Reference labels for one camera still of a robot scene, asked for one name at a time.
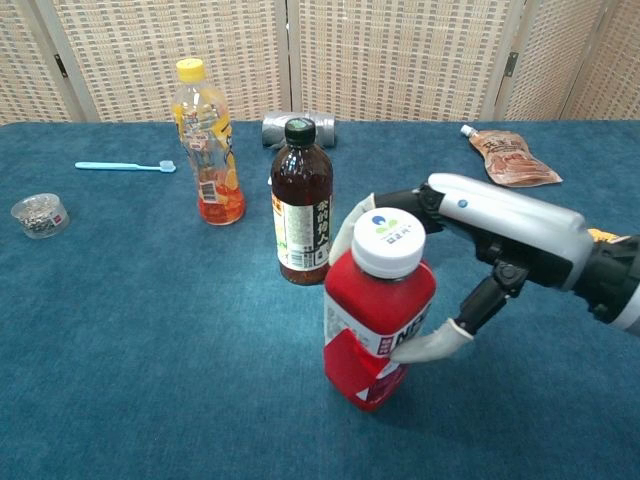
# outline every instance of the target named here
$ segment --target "toothbrush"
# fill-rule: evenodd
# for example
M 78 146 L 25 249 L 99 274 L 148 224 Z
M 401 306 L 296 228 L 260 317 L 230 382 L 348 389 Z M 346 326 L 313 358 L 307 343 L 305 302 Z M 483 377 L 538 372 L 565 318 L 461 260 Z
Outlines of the toothbrush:
M 176 171 L 176 166 L 171 160 L 162 160 L 159 167 L 148 167 L 137 163 L 76 162 L 76 168 L 83 170 L 151 170 L 162 173 Z

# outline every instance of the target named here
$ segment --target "brown glass bottle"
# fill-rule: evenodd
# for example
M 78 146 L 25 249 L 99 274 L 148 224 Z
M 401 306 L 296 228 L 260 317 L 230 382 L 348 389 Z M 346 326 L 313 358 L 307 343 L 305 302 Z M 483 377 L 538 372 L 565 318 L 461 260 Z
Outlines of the brown glass bottle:
M 329 270 L 333 168 L 315 136 L 311 120 L 289 120 L 271 167 L 280 272 L 301 285 L 322 282 Z

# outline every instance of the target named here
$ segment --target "bottle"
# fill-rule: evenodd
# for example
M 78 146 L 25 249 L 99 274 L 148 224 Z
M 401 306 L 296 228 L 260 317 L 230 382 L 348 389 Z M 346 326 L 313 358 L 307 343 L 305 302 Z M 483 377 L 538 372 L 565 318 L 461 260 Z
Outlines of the bottle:
M 207 223 L 228 225 L 242 217 L 245 200 L 231 149 L 227 102 L 206 82 L 202 60 L 186 58 L 176 67 L 183 85 L 171 110 L 194 173 L 198 209 Z
M 289 120 L 286 145 L 271 167 L 280 272 L 300 285 L 322 282 L 329 269 L 333 168 L 315 137 L 313 121 Z
M 420 330 L 435 293 L 413 215 L 377 208 L 355 224 L 351 250 L 325 279 L 325 373 L 349 401 L 373 411 L 407 374 L 391 351 Z

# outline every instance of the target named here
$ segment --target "orange juice bottle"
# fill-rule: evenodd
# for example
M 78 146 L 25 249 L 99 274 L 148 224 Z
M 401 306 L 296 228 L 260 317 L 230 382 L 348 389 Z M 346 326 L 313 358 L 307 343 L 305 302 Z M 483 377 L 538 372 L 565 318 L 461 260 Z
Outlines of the orange juice bottle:
M 231 149 L 231 119 L 224 95 L 205 80 L 204 63 L 176 64 L 182 86 L 171 111 L 194 172 L 198 209 L 207 223 L 228 225 L 242 217 L 245 200 Z

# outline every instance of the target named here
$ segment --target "white bottle cap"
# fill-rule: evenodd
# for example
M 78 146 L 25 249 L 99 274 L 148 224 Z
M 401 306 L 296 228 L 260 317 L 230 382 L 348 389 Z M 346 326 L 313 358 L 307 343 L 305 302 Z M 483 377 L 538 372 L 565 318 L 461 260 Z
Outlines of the white bottle cap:
M 397 208 L 375 208 L 355 224 L 351 254 L 356 264 L 378 278 L 400 278 L 413 272 L 424 250 L 422 223 Z
M 471 125 L 463 125 L 462 128 L 460 129 L 460 133 L 462 133 L 463 135 L 470 137 L 471 135 L 473 135 L 474 133 L 476 133 L 477 130 L 475 128 L 473 128 Z

